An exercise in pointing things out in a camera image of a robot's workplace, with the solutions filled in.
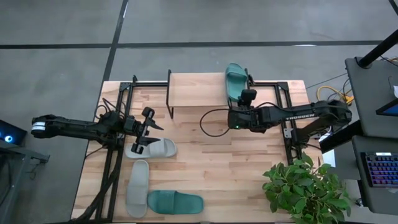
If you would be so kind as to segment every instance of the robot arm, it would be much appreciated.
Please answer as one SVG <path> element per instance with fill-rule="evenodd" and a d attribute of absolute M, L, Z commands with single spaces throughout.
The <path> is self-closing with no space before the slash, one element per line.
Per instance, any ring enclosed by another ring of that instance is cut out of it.
<path fill-rule="evenodd" d="M 283 121 L 296 119 L 315 118 L 304 128 L 292 131 L 292 140 L 299 144 L 306 144 L 310 136 L 322 133 L 332 125 L 346 125 L 351 121 L 351 111 L 343 102 L 333 100 L 331 102 L 319 101 L 291 108 L 279 108 L 273 106 L 253 107 L 251 101 L 256 97 L 255 90 L 244 90 L 238 106 L 232 106 L 228 112 L 228 127 L 231 129 L 249 129 L 255 133 L 265 133 L 271 127 L 279 125 Z"/>
<path fill-rule="evenodd" d="M 148 126 L 155 129 L 163 130 L 156 125 L 152 119 L 155 111 L 146 107 L 142 111 L 145 121 L 142 123 L 137 121 L 134 116 L 123 118 L 116 111 L 108 111 L 102 114 L 99 121 L 79 121 L 74 119 L 66 119 L 60 116 L 44 115 L 32 120 L 32 131 L 30 132 L 35 138 L 52 138 L 54 136 L 68 136 L 73 138 L 81 138 L 87 140 L 98 141 L 103 146 L 122 146 L 120 134 L 136 136 L 136 141 L 132 145 L 132 152 L 142 154 L 143 147 L 160 139 L 148 138 Z"/>

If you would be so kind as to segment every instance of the white slide sandal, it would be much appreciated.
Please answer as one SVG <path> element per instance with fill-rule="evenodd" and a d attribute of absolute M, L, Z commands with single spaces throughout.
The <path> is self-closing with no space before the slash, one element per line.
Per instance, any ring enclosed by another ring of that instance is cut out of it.
<path fill-rule="evenodd" d="M 124 147 L 124 153 L 130 159 L 147 159 L 147 158 L 168 158 L 177 153 L 177 146 L 175 143 L 167 138 L 159 138 L 160 141 L 143 146 L 142 154 L 137 154 L 131 151 L 132 144 L 127 144 Z"/>
<path fill-rule="evenodd" d="M 138 160 L 132 166 L 130 182 L 127 186 L 126 210 L 134 218 L 142 218 L 147 212 L 149 190 L 149 165 Z"/>

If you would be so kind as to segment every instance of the concrete floor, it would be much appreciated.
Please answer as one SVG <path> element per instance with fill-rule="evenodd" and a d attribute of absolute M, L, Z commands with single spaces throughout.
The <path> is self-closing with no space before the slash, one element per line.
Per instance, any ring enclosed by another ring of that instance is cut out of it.
<path fill-rule="evenodd" d="M 111 44 L 123 0 L 2 0 L 0 45 Z M 382 40 L 398 16 L 388 0 L 130 0 L 119 43 Z M 110 80 L 165 80 L 175 72 L 221 72 L 230 62 L 257 80 L 304 80 L 306 86 L 345 73 L 344 59 L 373 45 L 117 49 Z M 0 119 L 30 129 L 32 117 L 93 119 L 109 49 L 0 50 Z M 394 47 L 385 56 L 398 55 Z M 325 83 L 340 89 L 347 76 Z M 317 87 L 308 89 L 316 101 Z M 330 93 L 322 93 L 326 99 Z M 355 105 L 351 107 L 356 115 Z M 27 137 L 48 153 L 35 180 L 26 177 L 13 223 L 70 218 L 87 141 Z M 349 191 L 359 197 L 356 182 Z M 347 220 L 396 223 L 398 217 L 353 207 Z"/>

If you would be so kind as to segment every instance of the rgb keyboard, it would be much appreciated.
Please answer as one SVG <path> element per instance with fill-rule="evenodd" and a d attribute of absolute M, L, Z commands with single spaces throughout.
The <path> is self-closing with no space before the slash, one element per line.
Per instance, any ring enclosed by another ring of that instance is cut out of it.
<path fill-rule="evenodd" d="M 371 187 L 398 187 L 398 153 L 364 152 L 363 162 Z"/>

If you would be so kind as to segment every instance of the green slide sandal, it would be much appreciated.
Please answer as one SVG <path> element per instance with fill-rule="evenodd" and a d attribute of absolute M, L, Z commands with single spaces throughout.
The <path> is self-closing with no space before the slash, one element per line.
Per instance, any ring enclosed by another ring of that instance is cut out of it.
<path fill-rule="evenodd" d="M 203 211 L 203 204 L 201 196 L 176 190 L 154 190 L 148 195 L 149 208 L 159 214 L 197 214 Z"/>
<path fill-rule="evenodd" d="M 244 69 L 236 64 L 230 63 L 225 71 L 226 92 L 232 102 L 237 102 L 242 90 L 246 88 L 248 75 Z"/>

